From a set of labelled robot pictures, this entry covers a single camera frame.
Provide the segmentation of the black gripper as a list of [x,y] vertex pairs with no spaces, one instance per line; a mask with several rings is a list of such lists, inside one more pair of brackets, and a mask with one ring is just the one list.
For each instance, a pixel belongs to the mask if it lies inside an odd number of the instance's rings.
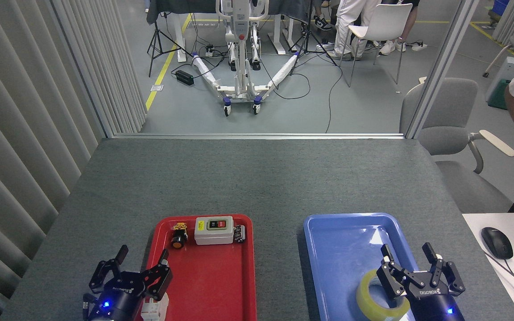
[[115,279],[121,278],[120,265],[128,251],[128,246],[122,245],[115,258],[98,262],[88,283],[90,290],[94,294],[99,294],[90,311],[90,321],[132,321],[143,296],[162,299],[165,295],[173,280],[173,272],[167,260],[167,249],[163,250],[157,264],[141,272],[143,283],[107,282],[104,285],[104,280],[110,272]]
[[434,288],[408,286],[416,283],[415,275],[395,263],[388,244],[380,248],[383,259],[377,269],[377,277],[389,299],[406,296],[416,321],[457,321],[458,306],[454,298],[466,288],[456,265],[437,254],[430,242],[424,243],[422,250],[431,264],[428,283]]

